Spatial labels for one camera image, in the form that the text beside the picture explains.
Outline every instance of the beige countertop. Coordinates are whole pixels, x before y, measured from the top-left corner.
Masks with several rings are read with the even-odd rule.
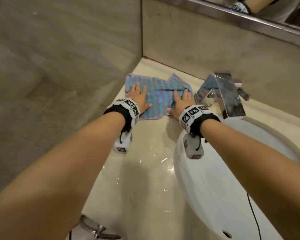
[[[211,71],[203,74],[207,77]],[[133,74],[168,80],[172,73],[196,92],[203,80],[158,62],[141,59]],[[124,87],[116,99],[124,97]],[[300,158],[300,118],[251,99],[246,119],[271,130]],[[217,106],[212,110],[220,113]],[[195,215],[179,189],[173,153],[182,131],[176,120],[140,121],[127,154],[111,153],[82,213],[127,239],[218,239]]]

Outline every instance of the cleaning rag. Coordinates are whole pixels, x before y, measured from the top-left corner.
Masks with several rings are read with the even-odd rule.
[[[158,120],[164,115],[170,115],[167,112],[167,108],[173,108],[175,106],[173,100],[174,90],[177,90],[180,97],[183,95],[186,88],[192,93],[191,86],[175,73],[173,73],[168,80],[163,80],[157,77],[129,74],[126,77],[125,83],[126,97],[128,96],[128,92],[131,90],[131,87],[137,82],[140,83],[141,91],[144,85],[147,86],[145,102],[152,104],[152,107],[147,109],[140,116],[140,120]]]

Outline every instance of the faucet handle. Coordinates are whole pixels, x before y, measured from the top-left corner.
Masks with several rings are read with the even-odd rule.
[[[251,95],[245,92],[241,87],[237,88],[238,94],[246,101],[249,101]]]

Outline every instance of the person's left hand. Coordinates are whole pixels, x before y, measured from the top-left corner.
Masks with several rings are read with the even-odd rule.
[[[138,82],[136,85],[132,86],[131,91],[128,93],[128,98],[137,102],[141,114],[152,107],[152,104],[146,104],[146,95],[147,86],[143,86],[142,92],[140,92],[140,83]]]

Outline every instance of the mirror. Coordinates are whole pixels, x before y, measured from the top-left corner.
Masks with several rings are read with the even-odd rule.
[[[237,12],[300,28],[300,0],[205,0]]]

